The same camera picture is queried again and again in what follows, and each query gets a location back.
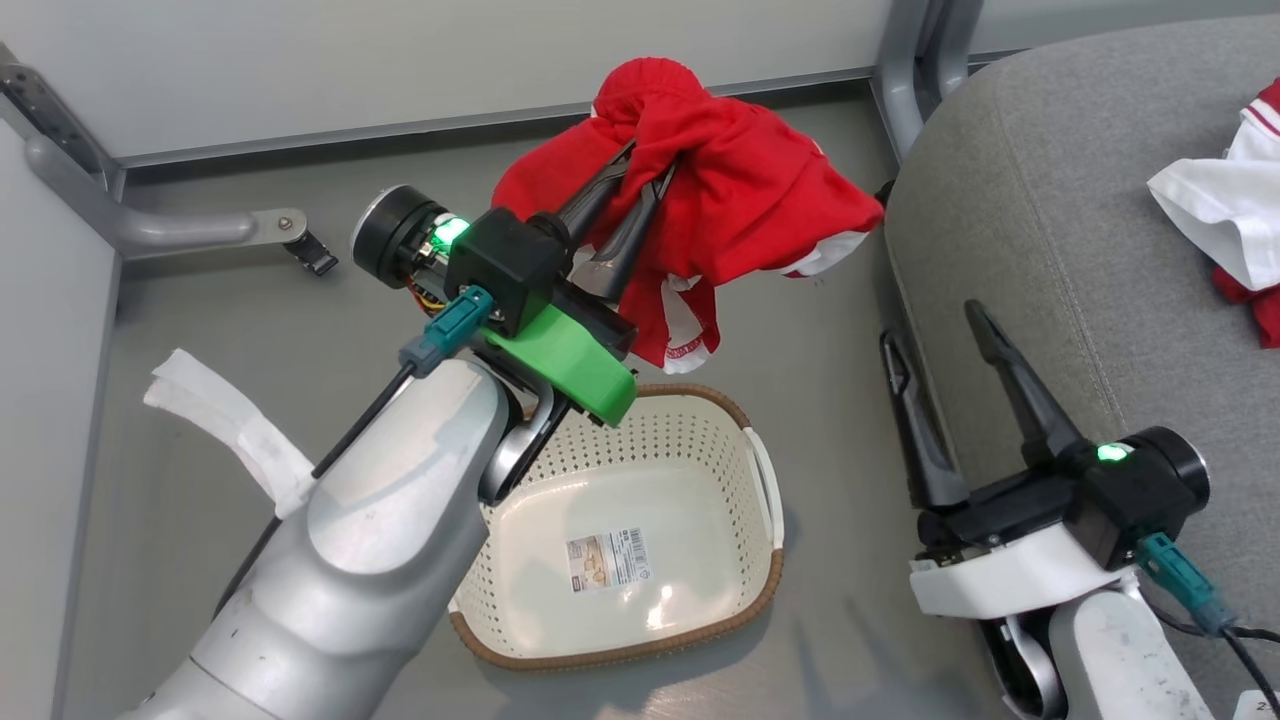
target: teal connector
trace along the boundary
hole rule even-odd
[[[489,320],[492,310],[493,296],[481,287],[468,287],[426,323],[422,334],[401,348],[401,365],[412,365],[413,377],[425,378],[445,357],[462,350]]]
[[[1135,560],[1157,585],[1169,591],[1190,612],[1196,625],[1208,635],[1219,635],[1222,628],[1235,623],[1235,614],[1219,601],[1213,583],[1165,533],[1155,533],[1138,541]]]

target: laundry basket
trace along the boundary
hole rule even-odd
[[[777,478],[746,415],[699,386],[646,386],[618,428],[566,418],[485,509],[490,537],[449,603],[472,652],[559,670],[731,633],[782,578]]]

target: gray fabric seat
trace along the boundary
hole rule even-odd
[[[963,302],[982,300],[1097,441],[1162,424],[1212,473],[1179,544],[1245,621],[1280,628],[1280,351],[1258,347],[1146,181],[1216,158],[1280,74],[1280,15],[1184,23],[1028,51],[929,119],[886,238],[952,451],[974,484],[1019,436]],[[1253,688],[1221,642],[1170,638],[1219,717]],[[1257,647],[1280,682],[1280,648]]]

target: red cloth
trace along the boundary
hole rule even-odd
[[[1280,347],[1280,286],[1254,292],[1236,282],[1222,268],[1215,266],[1213,287],[1233,305],[1249,304],[1253,319],[1258,322],[1258,328],[1262,331],[1260,334],[1262,347]]]
[[[600,86],[594,110],[595,117],[517,160],[498,182],[493,204],[522,218],[554,211],[635,137],[621,192],[589,240],[598,245],[640,187],[680,155],[618,309],[640,331],[632,351],[659,368],[699,346],[714,351],[719,345],[714,286],[787,268],[819,241],[869,232],[882,218],[879,204],[832,169],[812,140],[764,108],[713,97],[673,60],[643,58],[618,67]],[[663,311],[668,275],[701,278],[675,288],[703,329],[698,340],[675,346]]]

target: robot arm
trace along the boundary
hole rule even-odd
[[[669,173],[646,188],[584,287],[567,279],[628,150],[559,215],[521,222],[495,208],[468,225],[406,186],[370,205],[353,234],[356,264],[448,304],[317,465],[307,506],[268,527],[191,655],[122,720],[374,714],[484,546],[481,505],[506,498],[570,410],[617,424],[635,398],[621,364],[635,328],[611,304]],[[479,361],[452,359],[463,345]],[[538,397],[527,419],[503,380]]]
[[[1174,591],[1207,634],[1233,616],[1174,547],[1208,502],[1208,470],[1166,428],[1085,439],[982,304],[965,314],[1000,374],[1027,468],[970,492],[933,432],[902,346],[881,338],[925,550],[911,589],[925,614],[977,621],[1005,701],[1038,720],[1212,720],[1135,565]]]

